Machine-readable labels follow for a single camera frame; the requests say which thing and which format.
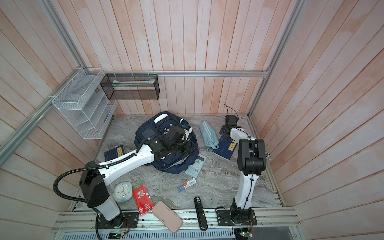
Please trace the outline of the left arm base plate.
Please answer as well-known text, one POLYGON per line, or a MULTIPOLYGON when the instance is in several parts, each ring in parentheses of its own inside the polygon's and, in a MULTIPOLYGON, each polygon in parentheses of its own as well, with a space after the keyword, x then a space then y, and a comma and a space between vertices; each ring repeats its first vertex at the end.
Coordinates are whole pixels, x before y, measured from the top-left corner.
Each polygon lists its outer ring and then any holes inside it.
POLYGON ((138 212, 122 212, 116 218, 108 221, 102 214, 97 215, 97 229, 135 229, 139 220, 138 212))

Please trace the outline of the blue book with yellow label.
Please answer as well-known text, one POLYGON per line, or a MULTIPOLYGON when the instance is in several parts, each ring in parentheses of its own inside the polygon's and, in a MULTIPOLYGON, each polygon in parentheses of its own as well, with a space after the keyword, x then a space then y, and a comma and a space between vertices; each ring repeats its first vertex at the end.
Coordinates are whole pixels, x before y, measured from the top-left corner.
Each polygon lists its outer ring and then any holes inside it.
POLYGON ((237 145, 238 143, 236 141, 226 136, 221 136, 219 139, 219 147, 213 150, 213 153, 226 161, 230 161, 237 145))

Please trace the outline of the navy blue backpack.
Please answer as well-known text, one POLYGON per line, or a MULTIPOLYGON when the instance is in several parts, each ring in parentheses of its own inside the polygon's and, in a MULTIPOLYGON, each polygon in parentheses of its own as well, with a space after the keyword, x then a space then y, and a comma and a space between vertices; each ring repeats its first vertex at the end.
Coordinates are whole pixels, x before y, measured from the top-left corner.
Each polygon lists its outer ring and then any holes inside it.
POLYGON ((160 112, 150 118, 139 126, 135 135, 135 146, 151 148, 155 158, 150 165, 159 171, 179 174, 198 159, 198 141, 192 127, 170 112, 160 112))

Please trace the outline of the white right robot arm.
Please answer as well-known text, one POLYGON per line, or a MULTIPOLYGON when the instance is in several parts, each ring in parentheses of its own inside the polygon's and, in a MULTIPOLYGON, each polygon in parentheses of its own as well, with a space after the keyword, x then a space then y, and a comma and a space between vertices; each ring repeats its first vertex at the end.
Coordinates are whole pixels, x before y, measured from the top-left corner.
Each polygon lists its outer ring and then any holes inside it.
POLYGON ((238 169, 240 170, 240 184, 231 208, 235 214, 252 208, 252 194, 256 181, 267 166, 265 142, 250 136, 237 125, 239 117, 227 115, 220 134, 230 138, 238 144, 238 169))

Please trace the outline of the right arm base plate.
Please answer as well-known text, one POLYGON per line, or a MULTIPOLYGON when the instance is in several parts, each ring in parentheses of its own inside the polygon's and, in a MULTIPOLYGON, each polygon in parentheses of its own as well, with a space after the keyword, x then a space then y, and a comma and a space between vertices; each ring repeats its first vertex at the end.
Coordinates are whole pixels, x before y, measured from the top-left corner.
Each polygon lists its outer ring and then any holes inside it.
POLYGON ((241 214, 219 208, 215 210, 219 226, 256 226, 258 224, 254 210, 245 209, 241 214))

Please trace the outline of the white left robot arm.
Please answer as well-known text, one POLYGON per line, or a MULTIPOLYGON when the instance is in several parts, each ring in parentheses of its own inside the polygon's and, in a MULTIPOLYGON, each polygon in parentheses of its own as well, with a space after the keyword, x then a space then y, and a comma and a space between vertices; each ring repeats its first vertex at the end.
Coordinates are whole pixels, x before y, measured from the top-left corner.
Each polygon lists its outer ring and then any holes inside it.
POLYGON ((192 143, 192 127, 172 126, 158 137, 144 141, 136 150, 101 164, 89 162, 83 170, 80 189, 89 208, 113 227, 124 221, 124 214, 107 186, 122 175, 170 154, 189 155, 198 147, 192 143))

